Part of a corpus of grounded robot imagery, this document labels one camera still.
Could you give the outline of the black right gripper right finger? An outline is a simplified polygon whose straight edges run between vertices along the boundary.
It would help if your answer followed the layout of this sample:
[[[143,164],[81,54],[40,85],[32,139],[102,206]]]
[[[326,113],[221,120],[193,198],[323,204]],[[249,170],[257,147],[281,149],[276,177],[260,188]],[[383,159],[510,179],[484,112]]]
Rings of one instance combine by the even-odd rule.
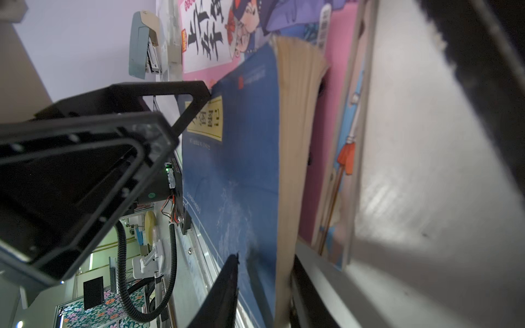
[[[339,327],[318,294],[298,256],[291,273],[291,327]]]

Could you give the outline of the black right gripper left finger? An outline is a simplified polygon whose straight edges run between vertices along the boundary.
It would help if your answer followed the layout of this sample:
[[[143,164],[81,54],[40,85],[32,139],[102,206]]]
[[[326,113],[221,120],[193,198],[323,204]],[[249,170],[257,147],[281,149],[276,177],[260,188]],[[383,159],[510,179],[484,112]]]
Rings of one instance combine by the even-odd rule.
[[[234,327],[238,303],[239,257],[231,254],[188,327]]]

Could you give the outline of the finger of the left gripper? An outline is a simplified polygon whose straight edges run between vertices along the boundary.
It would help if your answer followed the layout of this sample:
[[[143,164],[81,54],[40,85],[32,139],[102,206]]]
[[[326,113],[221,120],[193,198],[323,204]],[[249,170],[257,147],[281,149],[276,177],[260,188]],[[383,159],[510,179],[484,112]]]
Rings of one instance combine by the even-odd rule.
[[[73,276],[178,143],[153,112],[2,125],[2,276],[24,287]]]
[[[210,99],[203,81],[117,83],[57,101],[37,112],[34,118],[161,112],[176,135],[180,135]]]

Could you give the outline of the pink children's book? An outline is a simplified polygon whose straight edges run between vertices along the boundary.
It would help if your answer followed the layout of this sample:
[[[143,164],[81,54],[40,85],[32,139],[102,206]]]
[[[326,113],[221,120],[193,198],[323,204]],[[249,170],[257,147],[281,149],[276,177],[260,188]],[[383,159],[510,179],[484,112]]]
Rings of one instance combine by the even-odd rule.
[[[314,243],[321,228],[321,195],[341,101],[357,49],[364,1],[177,1],[183,78],[213,86],[272,36],[300,38],[318,46],[329,63],[319,90],[303,196],[299,237]]]

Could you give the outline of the dark blue bottom book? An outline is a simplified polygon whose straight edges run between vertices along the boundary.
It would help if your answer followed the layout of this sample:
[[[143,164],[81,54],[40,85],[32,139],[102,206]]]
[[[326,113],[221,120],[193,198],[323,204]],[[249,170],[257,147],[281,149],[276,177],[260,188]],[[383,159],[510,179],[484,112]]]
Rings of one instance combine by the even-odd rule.
[[[287,327],[324,54],[274,36],[220,79],[183,134],[183,202],[218,265],[239,258],[255,327]]]

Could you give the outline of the light blue thin book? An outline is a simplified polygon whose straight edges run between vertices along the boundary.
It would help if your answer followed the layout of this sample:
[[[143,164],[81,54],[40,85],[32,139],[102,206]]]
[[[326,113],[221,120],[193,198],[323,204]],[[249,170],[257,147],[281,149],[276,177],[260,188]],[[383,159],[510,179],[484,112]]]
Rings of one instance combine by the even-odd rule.
[[[378,1],[359,1],[352,27],[337,15],[329,33],[333,60],[325,78],[324,112],[331,125],[323,132],[330,141],[323,151],[323,186],[312,244],[335,267],[347,264],[347,252],[358,207],[360,152],[366,112],[361,97],[368,87],[370,47],[375,35]]]

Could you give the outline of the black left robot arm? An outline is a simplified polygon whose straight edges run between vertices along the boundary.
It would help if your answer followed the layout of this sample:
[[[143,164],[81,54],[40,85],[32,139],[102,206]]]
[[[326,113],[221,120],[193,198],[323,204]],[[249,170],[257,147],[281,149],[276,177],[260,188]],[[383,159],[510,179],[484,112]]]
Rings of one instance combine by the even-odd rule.
[[[141,323],[165,311],[174,282],[161,285],[164,247],[155,241],[132,263],[137,286],[157,292],[156,308],[143,313],[131,300],[120,220],[157,175],[173,175],[179,137],[210,99],[203,81],[119,83],[1,125],[1,274],[26,304],[75,276],[115,229],[124,311]]]

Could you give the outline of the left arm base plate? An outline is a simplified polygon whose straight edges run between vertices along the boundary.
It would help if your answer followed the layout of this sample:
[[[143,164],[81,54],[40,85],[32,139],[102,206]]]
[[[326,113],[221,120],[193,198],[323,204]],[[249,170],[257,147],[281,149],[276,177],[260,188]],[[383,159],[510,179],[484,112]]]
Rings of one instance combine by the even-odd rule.
[[[180,231],[186,235],[191,228],[191,216],[183,204],[183,175],[182,163],[178,156],[168,159],[143,191],[137,202],[140,205],[163,201],[161,210],[178,224]]]

